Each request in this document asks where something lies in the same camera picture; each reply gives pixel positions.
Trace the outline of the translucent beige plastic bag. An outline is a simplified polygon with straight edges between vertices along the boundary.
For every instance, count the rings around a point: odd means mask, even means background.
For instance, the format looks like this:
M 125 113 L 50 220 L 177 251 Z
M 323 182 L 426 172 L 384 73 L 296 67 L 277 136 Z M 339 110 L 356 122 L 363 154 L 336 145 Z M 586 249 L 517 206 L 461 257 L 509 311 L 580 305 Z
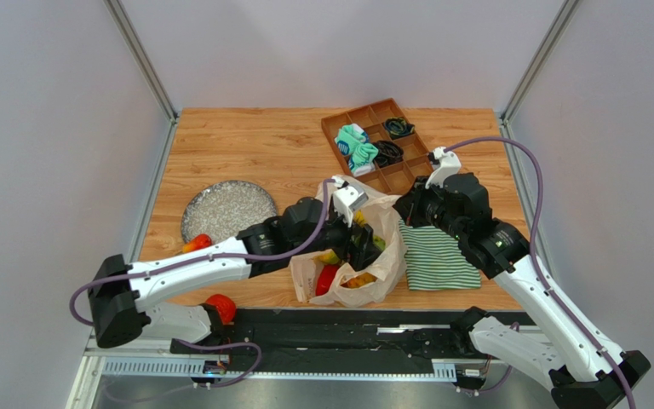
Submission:
M 340 266 L 329 290 L 319 297 L 315 291 L 323 265 L 318 262 L 317 257 L 323 255 L 323 251 L 294 256 L 290 261 L 289 269 L 300 302 L 320 306 L 339 303 L 347 308 L 359 308 L 371 302 L 383 302 L 387 294 L 404 277 L 406 271 L 404 254 L 407 247 L 399 232 L 401 218 L 393 208 L 399 197 L 380 193 L 351 176 L 343 176 L 342 179 L 351 185 L 363 188 L 366 192 L 368 200 L 360 210 L 375 235 L 386 241 L 386 249 L 363 270 L 357 271 L 347 263 Z M 355 289 L 342 285 L 364 273 L 371 274 L 376 280 Z

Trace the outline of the yellow banana bunch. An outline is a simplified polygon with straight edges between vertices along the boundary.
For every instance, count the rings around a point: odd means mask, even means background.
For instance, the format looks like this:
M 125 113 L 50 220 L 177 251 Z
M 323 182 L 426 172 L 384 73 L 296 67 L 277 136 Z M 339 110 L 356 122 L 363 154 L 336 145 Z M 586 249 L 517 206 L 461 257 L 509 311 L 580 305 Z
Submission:
M 361 210 L 357 211 L 353 215 L 353 222 L 359 225 L 360 227 L 363 227 L 366 224 L 366 220 Z

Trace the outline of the small pineapple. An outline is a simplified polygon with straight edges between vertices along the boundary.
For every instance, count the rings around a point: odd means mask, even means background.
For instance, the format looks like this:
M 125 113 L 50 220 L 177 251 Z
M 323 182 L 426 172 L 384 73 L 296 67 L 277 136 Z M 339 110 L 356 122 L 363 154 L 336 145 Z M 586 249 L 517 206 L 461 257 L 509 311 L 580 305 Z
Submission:
M 341 283 L 342 287 L 348 289 L 357 289 L 365 285 L 376 282 L 377 277 L 370 273 L 362 273 L 360 275 L 354 276 L 350 279 L 346 279 Z

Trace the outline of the yellow green mango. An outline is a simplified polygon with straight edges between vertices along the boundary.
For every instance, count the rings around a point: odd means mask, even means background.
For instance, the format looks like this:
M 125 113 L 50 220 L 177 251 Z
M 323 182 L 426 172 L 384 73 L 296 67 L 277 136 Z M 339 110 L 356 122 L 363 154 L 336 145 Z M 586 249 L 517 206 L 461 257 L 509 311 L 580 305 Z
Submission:
M 341 258 L 334 252 L 330 251 L 329 253 L 325 253 L 323 255 L 317 256 L 316 257 L 317 261 L 324 264 L 324 265 L 341 265 L 342 260 Z

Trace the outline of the red bell pepper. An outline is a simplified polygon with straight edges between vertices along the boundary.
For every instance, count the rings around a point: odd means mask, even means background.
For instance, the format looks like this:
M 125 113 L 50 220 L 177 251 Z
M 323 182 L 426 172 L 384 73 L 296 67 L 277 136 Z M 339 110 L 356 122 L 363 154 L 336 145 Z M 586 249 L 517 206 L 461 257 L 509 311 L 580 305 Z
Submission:
M 321 297 L 329 291 L 339 268 L 339 264 L 326 264 L 323 266 L 315 285 L 316 297 Z

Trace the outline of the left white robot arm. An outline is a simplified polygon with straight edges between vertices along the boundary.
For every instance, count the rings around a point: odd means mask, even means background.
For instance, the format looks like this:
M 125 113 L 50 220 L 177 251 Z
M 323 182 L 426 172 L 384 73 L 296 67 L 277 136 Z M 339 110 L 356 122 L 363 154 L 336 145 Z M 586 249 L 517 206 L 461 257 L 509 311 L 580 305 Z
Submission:
M 171 298 L 269 274 L 293 256 L 333 251 L 357 270 L 368 267 L 381 251 L 372 228 L 353 220 L 367 200 L 365 193 L 339 189 L 328 200 L 300 199 L 283 215 L 202 250 L 130 264 L 121 255 L 107 257 L 86 289 L 98 346 L 115 348 L 139 337 L 202 341 L 219 325 L 215 308 L 183 307 Z

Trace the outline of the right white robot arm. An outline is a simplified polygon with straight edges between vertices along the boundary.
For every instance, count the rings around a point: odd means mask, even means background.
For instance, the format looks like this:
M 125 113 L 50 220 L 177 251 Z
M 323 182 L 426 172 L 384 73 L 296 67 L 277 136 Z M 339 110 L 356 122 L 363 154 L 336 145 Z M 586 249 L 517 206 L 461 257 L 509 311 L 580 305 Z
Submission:
M 513 225 L 492 215 L 487 189 L 472 174 L 439 185 L 418 176 L 394 209 L 412 228 L 434 227 L 458 243 L 465 259 L 516 300 L 549 340 L 509 329 L 471 307 L 456 321 L 473 350 L 504 361 L 540 383 L 559 408 L 612 408 L 628 399 L 651 369 L 594 325 L 550 278 Z

